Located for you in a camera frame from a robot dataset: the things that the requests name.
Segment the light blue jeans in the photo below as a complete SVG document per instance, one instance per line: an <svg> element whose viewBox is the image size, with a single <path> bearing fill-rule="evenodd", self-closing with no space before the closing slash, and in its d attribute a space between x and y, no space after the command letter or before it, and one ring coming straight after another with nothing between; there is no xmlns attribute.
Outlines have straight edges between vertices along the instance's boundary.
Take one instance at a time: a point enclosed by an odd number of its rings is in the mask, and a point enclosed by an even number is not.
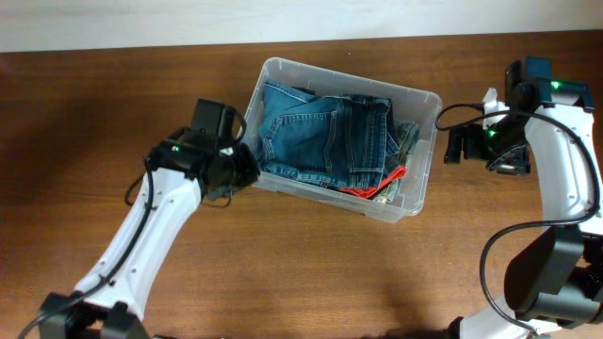
<svg viewBox="0 0 603 339"><path fill-rule="evenodd" d="M390 203L398 195L419 137L419 125L414 121L402 121L394 126L399 151L385 160L388 177L383 180L383 187L372 198L379 203Z"/></svg>

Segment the black red grey garment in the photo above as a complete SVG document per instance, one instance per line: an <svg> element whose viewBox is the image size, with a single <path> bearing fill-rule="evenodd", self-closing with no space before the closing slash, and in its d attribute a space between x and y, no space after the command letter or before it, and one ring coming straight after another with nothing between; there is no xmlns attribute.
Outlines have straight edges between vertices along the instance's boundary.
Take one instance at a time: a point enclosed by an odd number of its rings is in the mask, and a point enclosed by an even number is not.
<svg viewBox="0 0 603 339"><path fill-rule="evenodd" d="M401 179L405 176L407 169L405 166L396 167L390 174L384 177L377 186L370 186L368 188L340 188L340 192L351 194L353 196L370 199L380 192L383 188L387 187L390 183L395 180Z"/></svg>

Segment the clear plastic storage bin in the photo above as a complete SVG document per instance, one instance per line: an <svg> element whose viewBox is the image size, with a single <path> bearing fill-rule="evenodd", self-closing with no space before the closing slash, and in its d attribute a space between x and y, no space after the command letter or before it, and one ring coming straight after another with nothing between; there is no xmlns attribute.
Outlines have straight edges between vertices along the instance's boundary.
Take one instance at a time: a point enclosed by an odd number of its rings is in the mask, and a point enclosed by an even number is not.
<svg viewBox="0 0 603 339"><path fill-rule="evenodd" d="M243 142L248 144L252 151L258 149L259 126L264 110L262 93L264 83L269 79L290 87L310 89L319 96L361 93L390 98L393 102L395 121L414 121L419 125L420 132L401 187L390 203L362 199L265 172L261 173L254 184L256 188L326 203L389 223L414 216L422 210L437 136L434 119L442 108L442 100L437 94L271 57L262 66L245 113L247 130Z"/></svg>

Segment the dark blue jeans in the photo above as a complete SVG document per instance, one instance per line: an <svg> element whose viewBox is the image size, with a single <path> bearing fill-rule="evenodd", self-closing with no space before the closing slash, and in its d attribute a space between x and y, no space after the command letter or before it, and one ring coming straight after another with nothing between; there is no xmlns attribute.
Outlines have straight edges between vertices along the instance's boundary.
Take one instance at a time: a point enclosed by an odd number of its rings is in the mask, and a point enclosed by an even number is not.
<svg viewBox="0 0 603 339"><path fill-rule="evenodd" d="M317 96L268 80L256 158L260 169L330 189L368 188L399 151L388 98Z"/></svg>

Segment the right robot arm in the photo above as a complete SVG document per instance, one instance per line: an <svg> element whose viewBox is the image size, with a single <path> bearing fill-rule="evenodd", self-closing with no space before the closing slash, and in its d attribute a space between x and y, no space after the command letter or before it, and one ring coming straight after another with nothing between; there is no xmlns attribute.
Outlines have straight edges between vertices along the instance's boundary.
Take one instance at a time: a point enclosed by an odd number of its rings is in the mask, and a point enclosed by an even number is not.
<svg viewBox="0 0 603 339"><path fill-rule="evenodd" d="M480 160L497 173L536 172L539 236L509 263L504 291L480 312L455 319L447 338L547 338L602 321L602 179L595 156L595 105L587 84L553 76L527 56L489 89L477 118L448 128L444 160Z"/></svg>

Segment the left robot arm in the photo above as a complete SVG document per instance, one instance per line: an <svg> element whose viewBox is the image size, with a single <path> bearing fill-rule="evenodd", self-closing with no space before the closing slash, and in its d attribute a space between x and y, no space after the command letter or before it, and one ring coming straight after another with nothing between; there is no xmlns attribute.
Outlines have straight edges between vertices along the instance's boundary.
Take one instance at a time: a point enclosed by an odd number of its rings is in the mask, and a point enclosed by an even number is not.
<svg viewBox="0 0 603 339"><path fill-rule="evenodd" d="M200 99L190 125L161 140L143 158L131 185L139 193L109 246L69 295L49 294L21 331L42 338L145 338L145 305L171 245L201 206L258 180L257 163L242 139L247 128L235 108Z"/></svg>

